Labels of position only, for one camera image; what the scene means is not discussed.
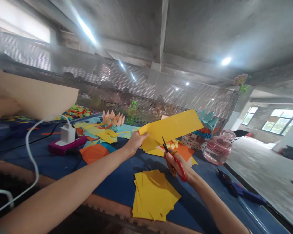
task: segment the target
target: green bottle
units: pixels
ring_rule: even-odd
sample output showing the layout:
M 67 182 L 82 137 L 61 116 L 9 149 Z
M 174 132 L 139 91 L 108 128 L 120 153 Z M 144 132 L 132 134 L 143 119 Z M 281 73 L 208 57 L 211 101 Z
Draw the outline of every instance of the green bottle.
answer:
M 136 115 L 136 110 L 137 110 L 137 103 L 136 101 L 133 101 L 128 109 L 128 115 L 127 115 L 127 124 L 132 125 L 134 122 L 134 116 Z

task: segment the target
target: blue glue gun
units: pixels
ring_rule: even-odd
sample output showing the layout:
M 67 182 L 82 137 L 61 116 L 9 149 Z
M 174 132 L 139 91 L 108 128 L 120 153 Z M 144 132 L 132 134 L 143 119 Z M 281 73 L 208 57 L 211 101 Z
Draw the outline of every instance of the blue glue gun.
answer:
M 225 186 L 229 189 L 229 191 L 234 196 L 245 197 L 246 199 L 250 200 L 251 202 L 260 204 L 260 205 L 267 205 L 267 201 L 261 196 L 254 194 L 242 186 L 238 185 L 237 183 L 233 182 L 230 176 L 223 173 L 221 170 L 218 169 L 218 176 L 220 180 L 225 184 Z

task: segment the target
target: jar lid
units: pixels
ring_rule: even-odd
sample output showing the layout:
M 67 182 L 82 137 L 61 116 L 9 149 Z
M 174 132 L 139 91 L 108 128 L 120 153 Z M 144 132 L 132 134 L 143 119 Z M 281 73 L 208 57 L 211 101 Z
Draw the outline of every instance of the jar lid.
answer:
M 229 129 L 222 130 L 220 132 L 219 136 L 225 140 L 233 140 L 234 138 L 236 138 L 235 133 Z

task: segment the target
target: pink paper flower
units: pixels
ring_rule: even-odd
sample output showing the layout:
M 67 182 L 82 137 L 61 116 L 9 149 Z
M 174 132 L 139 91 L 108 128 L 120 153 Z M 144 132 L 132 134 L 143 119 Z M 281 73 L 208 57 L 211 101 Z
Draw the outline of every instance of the pink paper flower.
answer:
M 242 85 L 247 80 L 247 77 L 248 77 L 248 75 L 246 75 L 246 74 L 239 75 L 238 77 L 236 77 L 234 79 L 234 82 L 233 83 L 235 85 Z

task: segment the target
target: metal mesh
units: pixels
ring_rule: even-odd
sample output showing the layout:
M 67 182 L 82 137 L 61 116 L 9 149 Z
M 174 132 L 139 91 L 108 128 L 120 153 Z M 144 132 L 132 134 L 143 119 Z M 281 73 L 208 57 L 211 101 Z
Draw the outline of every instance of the metal mesh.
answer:
M 239 98 L 235 91 L 196 82 L 186 85 L 181 77 L 7 33 L 0 33 L 0 69 L 78 88 L 77 103 L 98 111 L 127 115 L 135 100 L 135 121 L 141 124 L 206 109 L 219 117 L 217 127 L 222 130 Z

